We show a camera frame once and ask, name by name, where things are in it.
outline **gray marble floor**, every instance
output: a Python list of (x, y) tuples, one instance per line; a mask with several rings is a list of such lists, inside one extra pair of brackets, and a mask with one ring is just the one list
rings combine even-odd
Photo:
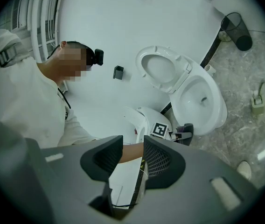
[[(240, 51), (233, 42), (222, 42), (210, 61), (216, 69), (213, 76), (228, 110), (225, 124), (212, 133), (194, 137), (192, 147), (210, 152), (233, 168), (246, 160), (252, 168), (251, 182), (261, 188), (265, 185), (265, 158), (257, 154), (265, 149), (265, 113), (251, 113), (252, 91), (257, 90), (265, 78), (265, 33), (251, 32), (253, 46)], [(172, 109), (165, 116), (173, 127), (178, 123)]]

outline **man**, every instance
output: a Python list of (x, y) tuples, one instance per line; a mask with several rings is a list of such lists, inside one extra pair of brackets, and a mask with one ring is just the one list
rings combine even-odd
[[(0, 52), (15, 41), (20, 42), (17, 35), (0, 29)], [(58, 92), (63, 80), (80, 76), (92, 64), (86, 46), (61, 42), (44, 63), (26, 57), (13, 65), (0, 66), (0, 121), (36, 140), (40, 148), (95, 140), (80, 126)], [(143, 151), (143, 143), (124, 145), (120, 163), (142, 157)]]

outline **white shirt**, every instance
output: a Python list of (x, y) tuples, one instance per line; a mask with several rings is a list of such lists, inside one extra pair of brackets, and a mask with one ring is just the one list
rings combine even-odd
[[(15, 36), (0, 30), (0, 51)], [(40, 148), (94, 140), (58, 92), (57, 84), (41, 73), (32, 57), (0, 68), (0, 121), (22, 136), (36, 140)]]

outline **black mesh trash can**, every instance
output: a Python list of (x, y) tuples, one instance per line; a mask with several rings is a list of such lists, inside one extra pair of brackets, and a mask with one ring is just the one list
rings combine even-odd
[(239, 13), (230, 13), (225, 16), (221, 29), (229, 35), (238, 49), (246, 51), (252, 47), (252, 38)]

